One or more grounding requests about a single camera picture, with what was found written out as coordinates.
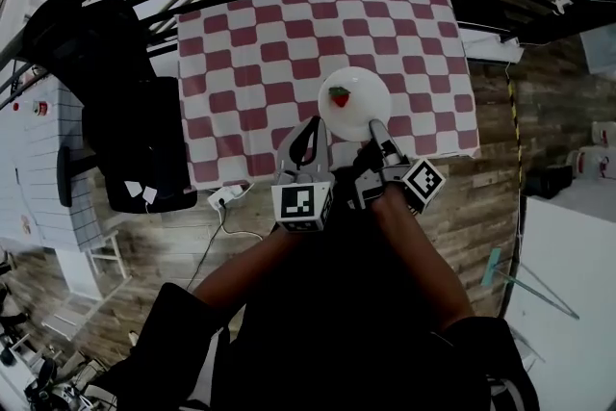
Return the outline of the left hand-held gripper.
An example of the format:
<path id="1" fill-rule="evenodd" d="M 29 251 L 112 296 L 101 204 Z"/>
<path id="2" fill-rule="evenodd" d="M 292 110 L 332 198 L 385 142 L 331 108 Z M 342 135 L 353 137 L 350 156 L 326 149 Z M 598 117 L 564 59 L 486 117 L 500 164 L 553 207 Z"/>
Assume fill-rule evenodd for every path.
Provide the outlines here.
<path id="1" fill-rule="evenodd" d="M 335 177 L 328 170 L 327 129 L 320 117 L 303 120 L 283 139 L 277 164 L 280 169 L 271 186 L 277 225 L 290 233 L 322 231 L 333 203 Z"/>

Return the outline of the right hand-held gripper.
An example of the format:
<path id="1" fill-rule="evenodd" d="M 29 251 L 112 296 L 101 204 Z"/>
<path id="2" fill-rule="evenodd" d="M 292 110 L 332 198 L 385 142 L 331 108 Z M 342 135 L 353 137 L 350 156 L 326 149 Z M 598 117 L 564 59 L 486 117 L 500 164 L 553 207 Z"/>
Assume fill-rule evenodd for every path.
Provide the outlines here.
<path id="1" fill-rule="evenodd" d="M 369 123 L 372 139 L 362 147 L 352 170 L 359 175 L 352 186 L 352 208 L 366 209 L 388 185 L 398 186 L 412 214 L 422 214 L 446 183 L 428 160 L 411 162 L 401 154 L 380 119 Z"/>

